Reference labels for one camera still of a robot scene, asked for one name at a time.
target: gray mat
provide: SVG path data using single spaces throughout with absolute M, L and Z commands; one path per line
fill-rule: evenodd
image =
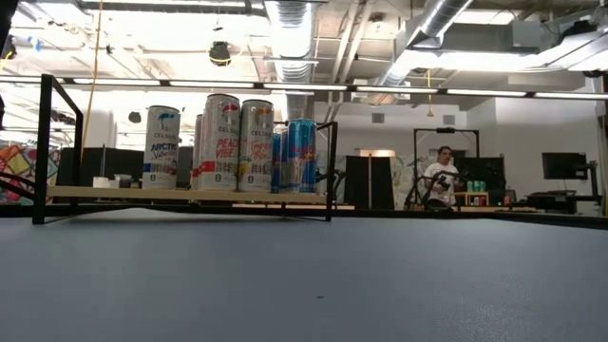
M 0 341 L 606 341 L 608 233 L 491 220 L 0 219 Z

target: person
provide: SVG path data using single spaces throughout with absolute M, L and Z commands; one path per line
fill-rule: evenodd
M 437 162 L 431 164 L 425 171 L 425 177 L 432 178 L 440 171 L 447 171 L 450 173 L 457 174 L 458 169 L 451 164 L 452 160 L 452 149 L 449 146 L 441 146 L 438 150 Z M 430 190 L 430 200 L 440 200 L 443 205 L 450 207 L 456 200 L 454 198 L 454 177 L 451 175 L 440 175 L 439 180 L 441 183 L 448 184 L 448 189 L 440 184 L 440 182 L 434 182 L 432 180 L 425 180 L 425 187 Z

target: exposed ductwork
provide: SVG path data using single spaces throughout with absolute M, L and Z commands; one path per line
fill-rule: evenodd
M 299 1 L 265 1 L 273 32 L 273 54 L 288 59 L 313 56 L 314 4 Z M 309 83 L 313 65 L 298 61 L 276 61 L 278 80 L 284 83 Z M 312 119 L 307 96 L 287 95 L 288 119 Z
M 395 59 L 387 72 L 376 82 L 379 86 L 399 86 L 411 70 L 408 67 L 409 48 L 431 40 L 431 46 L 440 48 L 443 35 L 456 18 L 473 0 L 427 0 L 424 12 L 409 21 L 403 52 Z

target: white t-shirt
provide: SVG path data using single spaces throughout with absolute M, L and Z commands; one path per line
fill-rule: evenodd
M 431 164 L 428 168 L 427 171 L 425 171 L 425 177 L 433 177 L 435 176 L 436 173 L 438 173 L 439 171 L 447 171 L 447 172 L 451 172 L 451 173 L 458 173 L 458 169 L 452 165 L 452 164 L 448 164 L 448 165 L 441 165 L 440 163 L 436 162 L 434 164 Z M 445 177 L 445 182 L 447 184 L 449 184 L 449 188 L 447 190 L 445 190 L 443 193 L 438 193 L 435 190 L 430 190 L 430 199 L 437 199 L 437 200 L 441 200 L 443 201 L 445 204 L 447 205 L 452 205 L 456 202 L 455 198 L 454 198 L 454 177 L 450 176 L 450 175 L 441 175 L 441 177 Z

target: energy drink can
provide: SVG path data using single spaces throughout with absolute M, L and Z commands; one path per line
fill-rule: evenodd
M 270 192 L 273 164 L 273 104 L 262 100 L 243 102 L 238 152 L 238 190 Z
M 197 115 L 197 121 L 194 125 L 194 147 L 192 148 L 192 175 L 190 176 L 190 188 L 192 190 L 199 189 L 200 146 L 202 144 L 202 117 L 203 114 Z
M 316 187 L 315 135 L 312 120 L 293 120 L 288 127 L 288 193 L 314 193 Z
M 175 189 L 178 179 L 180 112 L 176 108 L 152 105 L 143 152 L 143 189 Z
M 289 150 L 289 131 L 287 128 L 281 131 L 281 177 L 280 177 L 280 187 L 279 192 L 284 193 L 287 191 L 287 183 L 289 182 L 289 163 L 288 163 L 288 150 Z
M 236 97 L 207 97 L 199 153 L 199 190 L 237 190 L 240 104 Z
M 278 194 L 281 186 L 281 134 L 273 133 L 273 177 L 270 192 Z

